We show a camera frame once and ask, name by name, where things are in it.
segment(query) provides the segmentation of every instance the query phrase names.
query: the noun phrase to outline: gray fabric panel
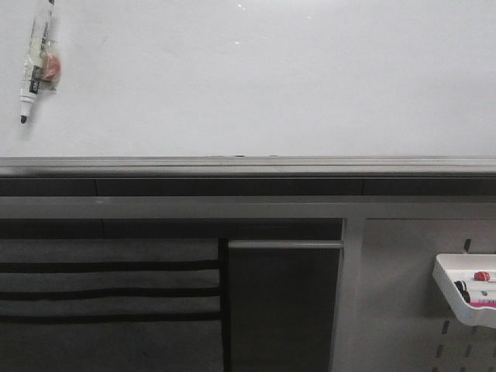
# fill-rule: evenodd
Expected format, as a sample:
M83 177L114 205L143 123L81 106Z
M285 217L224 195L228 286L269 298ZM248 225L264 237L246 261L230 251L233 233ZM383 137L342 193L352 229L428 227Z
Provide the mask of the gray fabric panel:
M220 372L220 322L0 325L6 372Z
M215 240L0 240L0 262L216 260ZM217 270L0 274L0 291L207 288ZM0 315L211 312L219 298L98 298L0 301ZM25 325L0 322L2 370L15 372L220 372L220 321Z
M111 287L202 288L219 285L217 270L87 274L0 274L0 291L80 291Z
M217 312L219 298L97 298L73 301L0 301L0 315L72 316Z
M216 260L214 239L2 239L0 262Z

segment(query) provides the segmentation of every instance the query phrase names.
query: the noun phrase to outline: dry erase marker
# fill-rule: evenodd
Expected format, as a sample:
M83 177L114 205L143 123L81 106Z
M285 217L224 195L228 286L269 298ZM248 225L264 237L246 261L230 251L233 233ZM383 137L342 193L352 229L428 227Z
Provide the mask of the dry erase marker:
M43 71L43 53L47 45L48 30L52 19L55 0L38 0L33 31L29 41L29 52L24 68L21 88L21 123L31 115L31 108L38 96Z

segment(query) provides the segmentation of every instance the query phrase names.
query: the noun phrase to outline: metal frame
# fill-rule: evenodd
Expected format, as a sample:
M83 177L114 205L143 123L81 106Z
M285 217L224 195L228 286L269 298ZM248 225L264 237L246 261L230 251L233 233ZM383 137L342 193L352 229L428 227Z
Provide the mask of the metal frame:
M0 158L0 178L487 177L496 157Z
M368 219L496 219L488 197L89 197L0 198L0 219L342 218L344 248L332 369L346 370L356 321L363 231Z

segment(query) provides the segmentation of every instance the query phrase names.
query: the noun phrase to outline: white plastic tray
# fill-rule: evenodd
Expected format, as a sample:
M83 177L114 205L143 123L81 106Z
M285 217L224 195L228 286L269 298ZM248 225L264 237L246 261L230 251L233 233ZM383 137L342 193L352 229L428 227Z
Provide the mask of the white plastic tray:
M496 328L496 308L469 305L454 284L472 281L478 271L496 271L496 255L440 254L432 275L458 320L467 326Z

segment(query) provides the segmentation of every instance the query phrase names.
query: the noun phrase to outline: dark gray panel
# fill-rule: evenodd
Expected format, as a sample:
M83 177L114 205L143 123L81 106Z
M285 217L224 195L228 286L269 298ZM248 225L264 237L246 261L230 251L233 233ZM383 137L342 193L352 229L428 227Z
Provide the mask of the dark gray panel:
M99 219L0 219L2 239L103 238Z
M4 179L0 196L97 196L93 180Z
M496 179L365 180L364 195L496 195Z
M360 195L360 179L97 180L101 196Z
M229 251L233 371L327 372L338 250Z

